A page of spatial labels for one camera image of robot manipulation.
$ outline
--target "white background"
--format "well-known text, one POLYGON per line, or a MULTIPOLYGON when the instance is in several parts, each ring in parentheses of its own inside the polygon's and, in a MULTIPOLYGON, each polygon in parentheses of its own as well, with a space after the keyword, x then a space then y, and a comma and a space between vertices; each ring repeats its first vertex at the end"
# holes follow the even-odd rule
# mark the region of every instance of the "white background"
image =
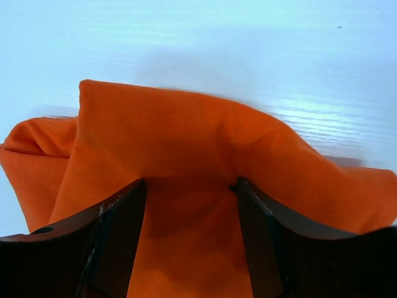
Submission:
MULTIPOLYGON (((0 137, 77 114, 91 78, 226 96, 397 170, 396 25, 392 0, 2 0, 0 137)), ((0 190, 0 235, 27 232, 3 173, 0 190)))

